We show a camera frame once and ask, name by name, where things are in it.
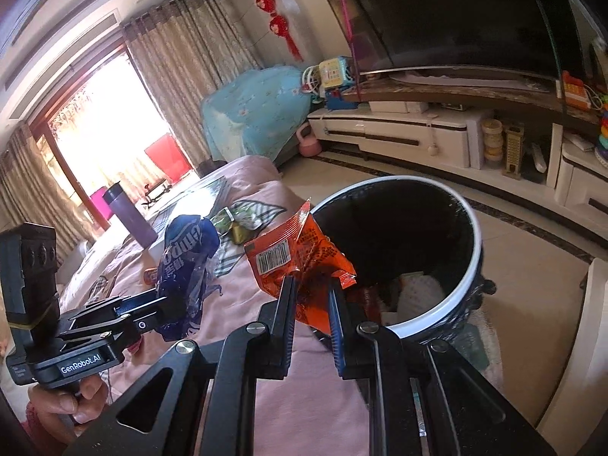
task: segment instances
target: brown marble countertop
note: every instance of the brown marble countertop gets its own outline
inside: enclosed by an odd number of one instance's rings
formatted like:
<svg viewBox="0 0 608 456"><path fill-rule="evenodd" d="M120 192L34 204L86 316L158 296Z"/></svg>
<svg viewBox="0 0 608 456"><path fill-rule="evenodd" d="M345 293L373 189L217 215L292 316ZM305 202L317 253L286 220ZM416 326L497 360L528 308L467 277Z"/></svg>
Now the brown marble countertop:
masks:
<svg viewBox="0 0 608 456"><path fill-rule="evenodd" d="M357 101L354 87L342 96L347 101ZM406 84L388 77L361 83L363 101L424 101L427 103L454 103L479 108L492 108L507 112L536 116L560 123L587 135L598 135L599 116L595 112L567 107L562 113L562 103L555 92L536 92L494 87L466 87L449 85Z"/></svg>

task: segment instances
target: ceiling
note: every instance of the ceiling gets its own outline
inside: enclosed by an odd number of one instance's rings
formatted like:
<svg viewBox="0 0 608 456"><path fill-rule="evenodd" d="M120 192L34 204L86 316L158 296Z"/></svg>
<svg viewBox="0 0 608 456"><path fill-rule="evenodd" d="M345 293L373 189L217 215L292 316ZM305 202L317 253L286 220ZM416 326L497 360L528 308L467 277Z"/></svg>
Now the ceiling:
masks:
<svg viewBox="0 0 608 456"><path fill-rule="evenodd" d="M38 86L40 78L45 77L45 73L47 76L50 75L48 70L52 68L55 60L71 48L74 42L81 39L90 29L111 14L119 23L126 22L163 0L93 0L89 6L65 23L66 15L83 1L48 0L23 30L16 43L7 49L0 60L0 148L6 145L19 120L26 118L32 107L43 96L44 89L36 96L32 95L30 90L32 85ZM112 29L106 30L99 38L107 36L110 32ZM87 47L90 48L93 45L94 41ZM40 49L31 56L31 59L28 59L28 55L32 55L32 50L36 50L36 47ZM80 50L74 59L85 51L86 47ZM24 64L23 70L5 88L6 79L11 75L14 76L13 72L18 63ZM50 76L49 85L68 67L69 62ZM29 97L32 97L31 105L29 108L23 109L22 100ZM14 117L17 106L20 106L24 113L19 119L11 119L11 116Z"/></svg>

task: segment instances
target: air vent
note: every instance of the air vent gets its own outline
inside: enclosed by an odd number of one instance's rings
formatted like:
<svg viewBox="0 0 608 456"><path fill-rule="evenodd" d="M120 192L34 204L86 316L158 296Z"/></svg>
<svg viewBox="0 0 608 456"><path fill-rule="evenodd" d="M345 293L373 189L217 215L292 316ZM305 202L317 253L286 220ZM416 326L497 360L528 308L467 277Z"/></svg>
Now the air vent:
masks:
<svg viewBox="0 0 608 456"><path fill-rule="evenodd" d="M4 89L8 90L8 88L13 84L14 80L17 77L19 77L19 74L23 71L25 66L32 59L32 57L36 53L38 53L38 51L40 51L42 49L42 46L47 44L47 42L49 41L50 38L52 38L55 34L57 34L59 32L59 30L63 26L65 26L69 21L71 21L76 15L78 15L85 8L87 8L89 5L93 4L93 2L96 2L96 1L97 0L84 0L83 2L79 3L77 6L72 8L66 14L65 17L63 17L59 22L57 22L57 24L55 24L51 29L49 29L48 32L42 37L42 39L40 39L40 41L38 41L36 43L36 45L29 51L29 53L27 53L24 56L23 60L21 60L19 62L19 64L14 68L14 70L11 72L11 74L6 79L6 82L4 83Z"/></svg>
<svg viewBox="0 0 608 456"><path fill-rule="evenodd" d="M74 42L67 50L65 50L51 65L47 68L44 73L36 80L35 84L27 91L25 97L21 100L17 108L10 115L10 120L19 120L21 115L25 112L25 109L30 103L36 98L38 93L51 81L54 75L63 68L63 66L70 62L79 51L86 48L91 42L95 41L98 36L103 34L108 29L118 24L114 14L110 14L103 19L95 27L89 29L84 33L77 41Z"/></svg>

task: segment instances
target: barcode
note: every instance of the barcode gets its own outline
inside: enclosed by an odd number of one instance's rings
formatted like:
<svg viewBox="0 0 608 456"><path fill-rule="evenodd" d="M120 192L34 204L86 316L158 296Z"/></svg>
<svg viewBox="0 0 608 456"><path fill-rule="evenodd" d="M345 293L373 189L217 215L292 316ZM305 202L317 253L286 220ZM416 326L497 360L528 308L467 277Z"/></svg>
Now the barcode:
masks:
<svg viewBox="0 0 608 456"><path fill-rule="evenodd" d="M290 246L287 240L277 243L274 247L260 252L255 256L255 263L260 274L266 274L291 260Z"/></svg>

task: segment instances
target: red lantern decoration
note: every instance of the red lantern decoration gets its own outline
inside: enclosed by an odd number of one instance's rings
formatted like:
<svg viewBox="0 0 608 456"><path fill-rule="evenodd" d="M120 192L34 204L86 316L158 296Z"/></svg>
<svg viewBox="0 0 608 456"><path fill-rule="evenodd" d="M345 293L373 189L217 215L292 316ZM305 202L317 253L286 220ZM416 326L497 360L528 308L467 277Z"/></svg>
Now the red lantern decoration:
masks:
<svg viewBox="0 0 608 456"><path fill-rule="evenodd" d="M291 38L290 26L284 16L277 15L273 17L270 21L270 30L277 36L285 38L285 41L287 41L287 47L290 49L290 53L294 56L296 60L300 62L303 61L302 55L300 54L300 50L298 50L296 43Z"/></svg>
<svg viewBox="0 0 608 456"><path fill-rule="evenodd" d="M275 0L255 0L255 4L264 12L268 12L272 17L277 15L277 3Z"/></svg>

